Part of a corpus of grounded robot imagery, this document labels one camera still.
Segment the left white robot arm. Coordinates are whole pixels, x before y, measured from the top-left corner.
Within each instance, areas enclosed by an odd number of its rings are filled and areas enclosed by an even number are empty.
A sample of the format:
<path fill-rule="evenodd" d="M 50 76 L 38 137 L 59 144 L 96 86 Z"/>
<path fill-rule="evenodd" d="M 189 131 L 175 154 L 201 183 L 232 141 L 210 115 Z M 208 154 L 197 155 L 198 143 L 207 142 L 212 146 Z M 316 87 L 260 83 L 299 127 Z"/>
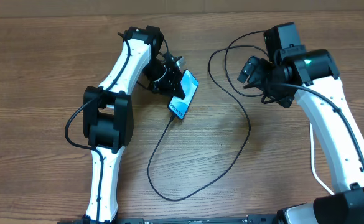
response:
<path fill-rule="evenodd" d="M 186 97 L 180 59 L 170 52 L 164 53 L 164 60 L 157 58 L 164 45 L 160 28 L 130 27 L 121 37 L 123 49 L 112 71 L 98 87 L 87 87 L 83 96 L 83 134 L 93 160 L 91 199 L 84 223 L 111 223 L 117 215 L 119 165 L 133 135 L 131 94 L 139 76 L 147 76 L 147 89 L 152 93 Z"/>

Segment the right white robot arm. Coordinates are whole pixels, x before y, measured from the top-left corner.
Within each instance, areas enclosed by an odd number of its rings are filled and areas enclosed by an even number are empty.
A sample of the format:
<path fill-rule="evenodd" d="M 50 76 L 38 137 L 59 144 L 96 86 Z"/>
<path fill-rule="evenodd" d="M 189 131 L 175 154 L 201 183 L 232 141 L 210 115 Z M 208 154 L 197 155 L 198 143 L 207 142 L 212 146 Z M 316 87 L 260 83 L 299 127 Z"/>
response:
<path fill-rule="evenodd" d="M 281 209 L 275 223 L 364 223 L 364 138 L 348 107 L 340 72 L 325 49 L 308 51 L 293 22 L 263 34 L 267 59 L 250 57 L 240 73 L 262 102 L 288 108 L 296 102 L 308 117 L 327 160 L 334 193 Z"/>

